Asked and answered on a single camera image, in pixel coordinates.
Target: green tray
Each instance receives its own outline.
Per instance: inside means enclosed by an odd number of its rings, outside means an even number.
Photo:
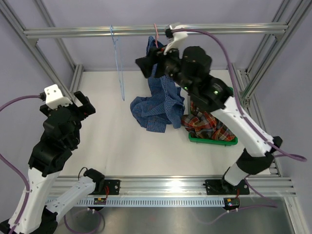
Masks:
[[[191,134],[189,133],[189,140],[191,142],[196,142],[196,143],[205,143],[205,144],[213,144],[213,145],[236,145],[238,143],[237,137],[235,137],[231,141],[223,141],[223,140],[211,140],[211,139],[201,139],[201,138],[194,138],[191,137]]]

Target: red plaid shirt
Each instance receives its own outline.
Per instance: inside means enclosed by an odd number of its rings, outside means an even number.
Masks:
[[[184,115],[181,124],[192,137],[231,141],[235,135],[217,118],[207,112],[200,112],[191,101],[191,114]]]

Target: black mounting bracket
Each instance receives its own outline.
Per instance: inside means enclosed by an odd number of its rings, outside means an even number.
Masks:
[[[245,183],[244,180],[235,186],[235,188],[231,192],[226,192],[222,188],[221,180],[220,179],[207,179],[205,180],[204,186],[206,187],[207,195],[237,195],[237,190],[239,189],[240,195],[249,195],[249,187]]]
[[[106,195],[105,188],[108,187],[109,195],[119,195],[120,180],[119,179],[105,179],[103,189],[99,193],[91,193],[91,195]]]

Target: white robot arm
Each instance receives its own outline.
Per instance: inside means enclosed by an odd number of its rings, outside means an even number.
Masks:
[[[40,142],[33,148],[28,162],[30,191],[24,190],[13,216],[0,224],[0,231],[5,234],[53,233],[62,217],[77,202],[88,194],[103,191],[105,176],[89,169],[71,189],[45,205],[53,183],[72,155],[71,151],[80,143],[81,121],[95,113],[95,109],[81,92],[75,93],[82,103],[77,107],[63,96],[56,84],[45,88],[41,96],[45,97],[46,104],[40,107],[40,111],[48,118],[43,123]],[[26,193],[29,197],[23,207]]]
[[[138,58],[136,64],[146,78],[157,64],[155,78],[167,75],[189,93],[197,107],[211,113],[222,121],[243,143],[245,149],[237,162],[224,174],[221,184],[225,193],[233,193],[235,187],[248,175],[255,175],[271,165],[273,161],[271,144],[280,147],[280,137],[265,133],[243,110],[237,106],[233,91],[220,79],[209,74],[212,59],[199,46],[190,46],[179,57],[178,47],[186,39],[183,25],[169,25],[165,31],[170,43],[161,48],[152,47],[146,57]],[[267,139],[264,141],[246,122]]]

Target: cloth pile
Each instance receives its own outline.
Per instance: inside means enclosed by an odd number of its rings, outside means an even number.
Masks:
[[[191,114],[184,115],[182,125],[191,134],[191,137],[231,141],[235,135],[220,120],[207,112],[200,112],[191,101]]]
[[[155,46],[153,37],[149,37],[146,53]],[[151,77],[147,79],[151,90],[151,97],[136,97],[130,104],[132,115],[141,127],[150,132],[164,133],[167,124],[181,127],[181,118],[184,113],[184,98],[180,95],[181,88],[166,76],[154,78],[155,64]]]

